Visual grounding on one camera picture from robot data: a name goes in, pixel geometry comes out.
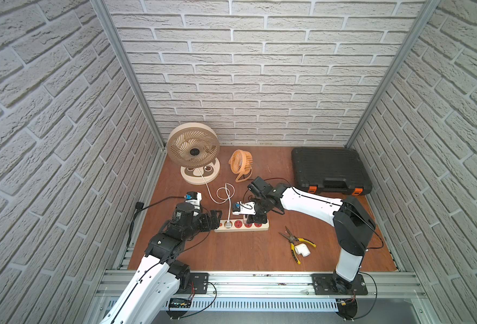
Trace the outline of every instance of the power strip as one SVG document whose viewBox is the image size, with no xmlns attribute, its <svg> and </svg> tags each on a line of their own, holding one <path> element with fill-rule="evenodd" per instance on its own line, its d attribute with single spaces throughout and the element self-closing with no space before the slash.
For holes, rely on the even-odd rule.
<svg viewBox="0 0 477 324">
<path fill-rule="evenodd" d="M 266 224 L 245 224 L 243 219 L 230 219 L 231 227 L 226 228 L 227 219 L 221 220 L 219 228 L 214 230 L 217 233 L 224 232 L 247 232 L 247 231 L 267 231 L 269 229 L 269 221 Z"/>
</svg>

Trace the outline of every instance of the black tool case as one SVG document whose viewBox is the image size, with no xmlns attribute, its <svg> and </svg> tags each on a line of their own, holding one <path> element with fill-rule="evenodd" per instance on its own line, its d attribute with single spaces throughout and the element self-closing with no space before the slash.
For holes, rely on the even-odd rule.
<svg viewBox="0 0 477 324">
<path fill-rule="evenodd" d="M 358 152 L 346 148 L 296 147 L 292 150 L 296 188 L 309 193 L 365 195 L 371 180 Z"/>
</svg>

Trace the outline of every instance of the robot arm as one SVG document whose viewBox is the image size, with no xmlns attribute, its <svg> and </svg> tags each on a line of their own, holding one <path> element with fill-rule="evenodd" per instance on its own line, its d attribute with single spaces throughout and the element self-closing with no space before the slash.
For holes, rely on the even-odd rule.
<svg viewBox="0 0 477 324">
<path fill-rule="evenodd" d="M 176 260 L 186 241 L 219 227 L 222 211 L 202 212 L 201 193 L 188 192 L 170 220 L 151 238 L 138 270 L 101 324 L 151 323 L 179 289 L 185 290 L 190 266 Z"/>
<path fill-rule="evenodd" d="M 332 286 L 338 292 L 350 289 L 376 228 L 375 222 L 357 198 L 326 198 L 283 183 L 273 188 L 260 177 L 253 180 L 248 189 L 255 195 L 252 200 L 255 202 L 255 215 L 248 215 L 248 223 L 264 224 L 269 211 L 281 214 L 287 210 L 299 211 L 332 225 L 341 247 Z"/>
</svg>

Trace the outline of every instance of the desk fan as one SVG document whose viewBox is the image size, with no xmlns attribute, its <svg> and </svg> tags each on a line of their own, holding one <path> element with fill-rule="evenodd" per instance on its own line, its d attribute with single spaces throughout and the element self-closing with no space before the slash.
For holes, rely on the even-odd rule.
<svg viewBox="0 0 477 324">
<path fill-rule="evenodd" d="M 186 182 L 203 185 L 219 175 L 220 162 L 216 156 L 220 144 L 210 127 L 201 123 L 179 125 L 168 136 L 166 148 L 170 159 L 181 166 Z"/>
</svg>

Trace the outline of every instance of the pliers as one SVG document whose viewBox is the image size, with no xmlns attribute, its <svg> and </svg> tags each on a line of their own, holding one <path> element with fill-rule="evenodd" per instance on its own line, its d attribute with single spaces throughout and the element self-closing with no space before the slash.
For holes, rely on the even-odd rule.
<svg viewBox="0 0 477 324">
<path fill-rule="evenodd" d="M 309 243 L 309 244 L 312 245 L 313 247 L 316 247 L 316 244 L 312 243 L 311 241 L 307 240 L 306 238 L 295 237 L 294 235 L 292 235 L 291 231 L 289 231 L 289 229 L 287 228 L 287 226 L 285 226 L 285 230 L 287 231 L 287 233 L 289 234 L 289 236 L 286 236 L 286 235 L 283 234 L 282 232 L 278 232 L 278 233 L 280 233 L 282 237 L 285 237 L 286 239 L 289 240 L 289 243 L 291 243 L 291 253 L 292 253 L 292 257 L 294 258 L 294 261 L 296 261 L 297 264 L 301 264 L 300 260 L 299 260 L 298 257 L 296 256 L 296 251 L 294 250 L 294 244 L 295 244 L 295 243 L 298 243 L 298 242 L 304 242 L 304 243 Z"/>
</svg>

